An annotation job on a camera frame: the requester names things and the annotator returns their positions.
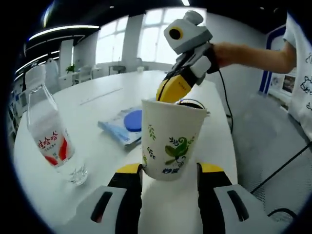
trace human hand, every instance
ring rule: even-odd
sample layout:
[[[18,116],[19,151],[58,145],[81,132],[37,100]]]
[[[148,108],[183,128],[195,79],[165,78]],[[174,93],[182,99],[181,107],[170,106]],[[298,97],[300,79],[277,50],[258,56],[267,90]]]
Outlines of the human hand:
[[[221,42],[214,44],[213,48],[219,67],[226,67],[235,63],[235,51],[238,45]]]

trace white paper cup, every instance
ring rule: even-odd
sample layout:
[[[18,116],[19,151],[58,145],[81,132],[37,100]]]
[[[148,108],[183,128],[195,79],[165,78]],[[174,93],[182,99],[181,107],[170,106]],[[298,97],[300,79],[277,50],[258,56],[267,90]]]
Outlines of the white paper cup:
[[[142,100],[145,173],[157,180],[180,178],[197,141],[206,109]]]

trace ceiling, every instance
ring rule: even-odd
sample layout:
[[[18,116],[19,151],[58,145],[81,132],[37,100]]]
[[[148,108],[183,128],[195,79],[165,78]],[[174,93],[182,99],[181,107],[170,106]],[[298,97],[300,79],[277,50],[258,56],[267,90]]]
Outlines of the ceiling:
[[[208,12],[238,20],[265,34],[286,21],[285,10],[267,3],[225,4],[209,0],[189,0],[189,3],[194,7],[206,8]],[[45,29],[65,25],[102,26],[125,15],[134,16],[149,9],[171,6],[183,6],[183,3],[181,0],[57,0],[51,7]],[[30,36],[43,31],[42,21],[34,25],[33,29]],[[24,52],[20,53],[18,68],[43,54],[59,50],[61,42],[65,39],[74,39],[76,45],[96,30],[98,29],[68,29],[34,38],[25,44],[26,57]]]

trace black cable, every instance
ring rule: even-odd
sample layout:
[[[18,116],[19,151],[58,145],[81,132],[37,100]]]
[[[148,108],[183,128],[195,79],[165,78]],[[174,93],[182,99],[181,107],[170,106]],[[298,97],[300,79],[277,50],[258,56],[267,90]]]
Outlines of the black cable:
[[[284,212],[284,213],[287,213],[289,214],[292,218],[297,218],[297,215],[295,212],[291,211],[290,209],[287,209],[287,208],[279,208],[279,209],[276,209],[274,211],[272,211],[271,213],[268,214],[268,217],[270,217],[271,215],[275,214],[275,213],[278,213],[278,212]]]
[[[284,167],[286,167],[291,161],[293,161],[296,157],[301,155],[307,148],[312,146],[312,141],[310,141],[302,150],[300,150],[295,156],[293,156],[291,159],[289,159],[284,165],[282,165],[280,168],[278,168],[275,172],[272,173],[268,178],[266,178],[262,183],[260,183],[257,187],[255,187],[250,193],[253,194],[255,191],[257,191],[260,187],[262,187],[266,182],[268,182],[273,176],[275,176],[277,173],[279,173]]]
[[[232,114],[232,111],[231,111],[231,109],[230,109],[230,105],[229,105],[229,101],[228,101],[228,95],[227,95],[227,93],[226,93],[226,89],[225,89],[225,83],[224,83],[224,80],[223,80],[223,76],[222,76],[222,73],[221,73],[221,71],[220,70],[218,70],[219,71],[219,73],[220,73],[220,76],[221,76],[221,80],[222,80],[222,84],[223,84],[223,89],[224,89],[224,96],[225,96],[225,101],[226,101],[226,104],[227,104],[227,106],[228,106],[228,109],[229,109],[229,111],[230,111],[230,118],[231,118],[231,122],[232,122],[232,124],[231,124],[231,133],[233,132],[233,126],[234,126],[234,121],[233,121],[233,114]]]

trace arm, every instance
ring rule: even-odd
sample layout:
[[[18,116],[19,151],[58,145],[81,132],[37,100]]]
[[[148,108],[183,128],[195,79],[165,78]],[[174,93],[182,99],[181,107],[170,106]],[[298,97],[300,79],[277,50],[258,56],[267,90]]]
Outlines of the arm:
[[[251,48],[247,45],[214,45],[220,67],[241,64],[276,73],[288,73],[296,66],[296,50],[287,41],[280,51]]]

